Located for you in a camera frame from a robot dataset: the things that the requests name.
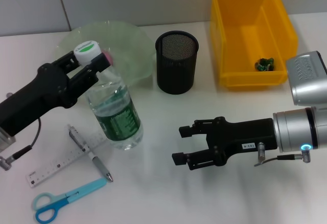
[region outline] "water bottle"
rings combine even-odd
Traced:
[[[96,41],[81,43],[74,49],[82,66],[99,54],[101,49]],[[143,127],[127,86],[113,66],[97,73],[97,77],[99,81],[85,93],[87,101],[112,145],[129,150],[142,140]]]

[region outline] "white bottle cap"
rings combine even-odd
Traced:
[[[101,49],[96,41],[83,42],[74,49],[74,55],[81,66],[90,64],[99,54]]]

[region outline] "pink object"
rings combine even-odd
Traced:
[[[104,53],[104,55],[105,55],[106,58],[108,59],[109,63],[110,63],[111,65],[113,65],[113,60],[112,60],[111,55],[110,55],[107,51],[104,51],[104,50],[102,50],[102,53]]]

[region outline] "black mesh pen holder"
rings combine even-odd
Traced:
[[[169,31],[161,35],[156,43],[157,83],[162,91],[179,95],[193,86],[197,39],[184,31]]]

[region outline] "scissor handle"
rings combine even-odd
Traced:
[[[51,221],[53,221],[57,217],[58,210],[60,208],[64,207],[65,205],[68,205],[68,204],[69,204],[69,202],[68,202],[67,198],[64,198],[64,199],[59,200],[57,202],[54,202],[52,204],[46,205],[45,207],[43,207],[43,208],[39,209],[38,211],[36,211],[35,219],[41,224],[50,223]],[[48,211],[48,210],[54,210],[53,216],[48,220],[41,220],[39,218],[39,215],[41,213],[45,212],[45,211]]]
[[[39,199],[42,198],[42,197],[48,197],[48,198],[50,199],[49,203],[47,203],[47,204],[45,204],[45,205],[42,205],[42,206],[37,206],[37,202],[38,202]],[[53,195],[53,194],[51,194],[51,193],[49,193],[49,192],[44,192],[44,193],[41,193],[41,194],[39,194],[39,195],[37,195],[37,196],[35,197],[35,199],[34,199],[33,202],[32,202],[32,208],[33,208],[33,210],[37,211],[37,210],[39,210],[39,209],[45,207],[46,205],[52,204],[52,203],[54,203],[54,202],[56,202],[56,201],[59,201],[59,200],[65,198],[65,197],[66,197],[65,194],[61,194],[61,195],[59,195],[59,196],[55,196],[55,195]]]

